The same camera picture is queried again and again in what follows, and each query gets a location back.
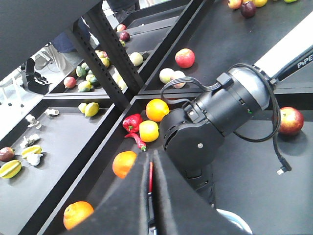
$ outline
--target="starfruit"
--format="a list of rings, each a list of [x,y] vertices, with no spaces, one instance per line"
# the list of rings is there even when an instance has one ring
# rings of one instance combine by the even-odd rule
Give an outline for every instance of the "starfruit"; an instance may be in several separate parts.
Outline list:
[[[11,160],[0,168],[0,177],[3,179],[12,178],[17,173],[19,173],[21,168],[22,168],[21,161]]]

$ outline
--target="red bell pepper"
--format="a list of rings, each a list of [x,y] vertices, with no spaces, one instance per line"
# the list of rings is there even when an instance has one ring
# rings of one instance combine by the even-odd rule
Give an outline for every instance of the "red bell pepper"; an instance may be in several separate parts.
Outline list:
[[[136,133],[139,131],[139,124],[142,123],[142,117],[140,114],[133,114],[128,116],[123,121],[123,127],[129,133]]]

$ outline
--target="garlic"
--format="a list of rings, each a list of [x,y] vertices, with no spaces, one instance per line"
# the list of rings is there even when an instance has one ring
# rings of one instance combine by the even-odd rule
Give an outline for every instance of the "garlic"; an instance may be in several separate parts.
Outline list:
[[[27,155],[26,160],[28,161],[29,164],[36,166],[40,162],[40,157],[42,157],[43,154],[36,154],[36,153],[30,153]]]

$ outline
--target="lemon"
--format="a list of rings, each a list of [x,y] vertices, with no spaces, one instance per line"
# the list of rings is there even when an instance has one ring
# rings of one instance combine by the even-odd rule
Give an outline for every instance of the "lemon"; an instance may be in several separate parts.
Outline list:
[[[95,116],[98,112],[99,112],[99,104],[98,103],[92,102],[92,103],[89,103],[85,107],[85,116],[86,117]]]
[[[79,89],[79,90],[82,90],[82,89],[84,89],[84,88],[87,88],[87,89],[90,90],[91,87],[92,87],[92,85],[91,85],[91,83],[88,82],[88,81],[83,81],[83,82],[81,82],[81,83],[78,85],[78,89]]]
[[[79,111],[84,114],[84,113],[85,113],[85,108],[86,108],[86,106],[87,106],[86,103],[81,103],[80,105],[78,105]]]
[[[267,3],[268,0],[252,0],[256,7],[262,7]]]
[[[144,142],[155,141],[159,136],[157,123],[151,120],[143,121],[139,125],[139,134]]]

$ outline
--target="black metal beam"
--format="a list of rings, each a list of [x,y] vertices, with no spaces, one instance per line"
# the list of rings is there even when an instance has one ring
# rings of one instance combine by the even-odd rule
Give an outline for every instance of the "black metal beam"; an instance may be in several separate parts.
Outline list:
[[[112,102],[123,111],[128,105],[129,101],[113,80],[107,68],[103,65],[100,58],[97,56],[95,50],[84,36],[84,33],[78,26],[76,21],[72,27],[65,30],[68,38],[75,46],[78,53],[83,57],[84,61],[88,64],[93,74],[96,76],[100,85],[105,89]]]
[[[143,81],[137,69],[128,57],[124,47],[121,45],[116,32],[107,20],[101,4],[97,4],[88,11],[83,18],[90,27],[91,33],[98,39],[101,48],[107,52],[110,60],[121,74],[128,89],[133,95],[137,95],[143,86]]]

